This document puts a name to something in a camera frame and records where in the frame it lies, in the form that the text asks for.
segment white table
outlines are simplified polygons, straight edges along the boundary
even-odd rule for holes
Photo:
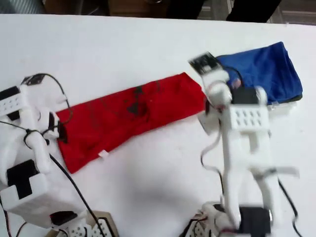
[[[277,165],[300,169],[299,180],[281,179],[299,210],[297,226],[302,235],[315,235],[316,27],[0,15],[0,35],[0,90],[24,76],[47,72],[60,80],[72,105],[183,71],[201,84],[188,59],[205,51],[229,54],[283,41],[301,78],[304,97],[290,116],[272,121],[272,151]],[[122,237],[175,237],[205,201],[219,199],[217,175],[199,162],[201,150],[214,138],[193,116],[130,139],[73,178],[92,209],[111,212]],[[206,159],[223,168],[222,146]],[[259,200],[258,189],[249,186],[241,199]],[[282,200],[286,223],[275,236],[294,237],[293,213]],[[0,213],[0,235],[6,236]],[[22,220],[12,214],[10,219],[15,235]],[[40,237],[46,232],[28,225],[20,236]]]

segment black cable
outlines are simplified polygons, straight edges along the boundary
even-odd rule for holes
[[[60,229],[59,231],[62,232],[62,233],[64,233],[67,237],[69,237],[69,234],[68,234],[65,230]]]
[[[37,74],[35,74],[35,75],[32,75],[30,79],[32,79],[33,77],[36,77],[36,76],[48,76],[48,77],[50,77],[51,79],[53,79],[53,80],[58,84],[58,86],[59,86],[59,88],[60,88],[62,94],[66,96],[65,91],[64,91],[62,85],[60,84],[60,82],[59,82],[54,76],[52,76],[51,74],[48,74],[48,73],[37,73]],[[61,122],[63,125],[69,123],[69,121],[72,119],[73,114],[74,114],[74,113],[73,113],[73,110],[72,110],[71,107],[70,107],[70,104],[69,104],[69,101],[68,101],[67,96],[66,96],[66,103],[67,103],[67,107],[68,107],[68,110],[69,110],[69,117],[68,117],[68,119],[67,119],[66,121]],[[42,135],[44,135],[45,133],[47,133],[49,130],[55,129],[55,128],[57,128],[57,127],[58,127],[58,125],[54,125],[53,127],[49,127],[49,128],[46,129],[44,132],[42,132]]]
[[[23,129],[23,130],[25,130],[25,131],[27,130],[26,128],[20,127],[20,126],[18,126],[18,125],[13,124],[13,123],[4,122],[4,121],[0,121],[0,123],[4,123],[4,124],[7,124],[7,125],[11,125],[11,126],[13,126],[13,127],[18,127],[18,128]]]
[[[5,218],[6,232],[8,233],[9,237],[12,237],[8,212],[4,208],[3,208],[3,213],[4,213],[4,218]]]
[[[230,66],[222,66],[222,67],[223,67],[223,69],[226,70],[226,71],[227,71],[227,69],[229,69],[229,70],[232,70],[232,71],[234,71],[235,73],[237,73],[237,74],[238,74],[238,77],[239,77],[239,79],[240,79],[240,82],[241,82],[241,86],[244,87],[243,78],[242,78],[242,76],[241,76],[241,73],[240,73],[236,68],[230,67]]]
[[[18,232],[16,233],[16,236],[15,236],[15,237],[19,237],[22,228],[23,228],[26,224],[27,224],[27,222],[24,222],[24,223],[20,226],[20,228],[19,228]]]
[[[74,180],[72,179],[72,177],[68,174],[68,172],[64,169],[64,167],[51,155],[49,154],[51,160],[58,166],[58,168],[60,168],[60,170],[65,174],[65,176],[69,179],[69,181],[72,183],[72,185],[74,186],[75,190],[77,191],[77,193],[79,194],[81,200],[83,201],[85,207],[88,209],[90,215],[92,216],[92,218],[94,219],[94,221],[96,222],[100,233],[103,237],[105,237],[105,234],[102,231],[102,227],[100,225],[100,223],[98,222],[97,217],[94,215],[93,211],[91,210],[90,206],[88,205],[88,203],[86,202],[86,200],[84,199],[82,193],[80,192],[79,188],[77,187],[76,183],[74,182]]]
[[[201,162],[201,165],[205,168],[205,165],[204,165],[204,162],[203,162],[203,155],[200,156],[200,162]],[[222,194],[224,194],[224,183],[223,183],[222,173],[219,171],[218,168],[216,168],[214,166],[211,166],[210,169],[208,169],[208,170],[213,170],[213,171],[215,171],[218,174],[219,179],[221,181]]]
[[[222,57],[222,56],[227,56],[227,54],[225,54],[225,55],[219,55],[219,56],[216,57],[217,62],[219,63],[219,65],[221,65],[222,68],[223,68],[226,72],[227,72],[226,69],[233,70],[234,72],[236,72],[236,73],[238,74],[239,79],[240,79],[241,86],[244,87],[243,78],[242,78],[242,76],[241,76],[240,71],[238,71],[238,70],[237,70],[236,68],[234,68],[234,67],[223,65],[223,64],[218,60],[218,58],[220,58],[220,57]]]
[[[290,195],[288,194],[288,192],[286,191],[285,187],[283,186],[282,182],[280,181],[280,179],[278,179],[278,185],[280,186],[281,190],[283,191],[286,199],[288,200],[288,203],[290,204],[290,206],[292,207],[292,210],[294,212],[294,218],[292,220],[292,225],[293,225],[293,229],[295,231],[295,233],[299,236],[302,237],[301,233],[297,230],[296,228],[296,221],[298,219],[298,211],[290,197]]]

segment floor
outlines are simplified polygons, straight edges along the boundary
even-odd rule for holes
[[[234,0],[207,0],[199,15],[201,20],[225,20]],[[283,0],[269,23],[316,25],[316,0]]]

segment person's leg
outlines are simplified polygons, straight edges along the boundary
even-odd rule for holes
[[[167,18],[197,19],[204,0],[171,0],[167,10]]]
[[[235,0],[227,21],[267,22],[281,0]]]

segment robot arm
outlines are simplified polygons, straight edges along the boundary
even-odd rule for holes
[[[224,193],[220,209],[210,203],[203,206],[203,211],[209,217],[209,226],[215,236],[222,230],[229,230],[231,235],[228,236],[265,236],[270,233],[271,223],[279,225],[282,222],[278,178],[256,178],[275,166],[270,152],[267,94],[261,87],[245,88],[241,86],[242,83],[228,87],[228,73],[210,53],[189,63],[202,78],[208,100],[206,106],[209,106],[206,112],[212,110],[212,114],[220,120],[223,138]],[[241,142],[244,136],[249,138],[247,148]],[[263,207],[242,207],[239,203],[239,190],[247,172],[252,173],[257,181],[263,197]],[[257,233],[250,231],[254,229],[250,225],[256,225],[251,220],[261,223],[255,226]]]

